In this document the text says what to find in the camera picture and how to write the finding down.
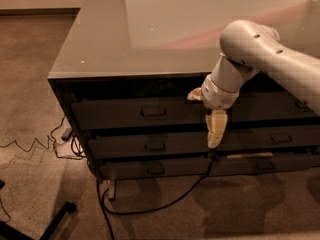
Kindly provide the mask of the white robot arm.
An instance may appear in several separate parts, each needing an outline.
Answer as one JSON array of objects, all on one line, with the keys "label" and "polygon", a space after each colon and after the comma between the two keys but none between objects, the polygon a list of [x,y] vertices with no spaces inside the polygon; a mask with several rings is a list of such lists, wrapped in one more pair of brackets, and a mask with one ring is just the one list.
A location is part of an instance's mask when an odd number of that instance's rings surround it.
[{"label": "white robot arm", "polygon": [[227,124],[227,110],[241,87],[263,72],[313,112],[320,114],[320,59],[280,44],[278,32],[252,21],[228,24],[220,37],[221,55],[214,69],[187,99],[211,110],[205,117],[210,148],[217,147]]}]

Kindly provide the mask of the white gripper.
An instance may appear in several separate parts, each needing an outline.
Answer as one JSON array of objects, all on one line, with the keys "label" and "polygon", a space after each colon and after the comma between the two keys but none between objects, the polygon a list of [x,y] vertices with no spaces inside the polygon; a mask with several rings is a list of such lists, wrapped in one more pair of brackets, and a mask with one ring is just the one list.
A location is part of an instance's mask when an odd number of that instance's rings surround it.
[{"label": "white gripper", "polygon": [[238,97],[239,92],[221,89],[213,82],[210,75],[206,76],[201,88],[195,88],[187,95],[188,100],[202,100],[207,108],[213,110],[206,116],[207,144],[210,149],[216,148],[221,143],[228,120],[225,110],[229,109]]}]

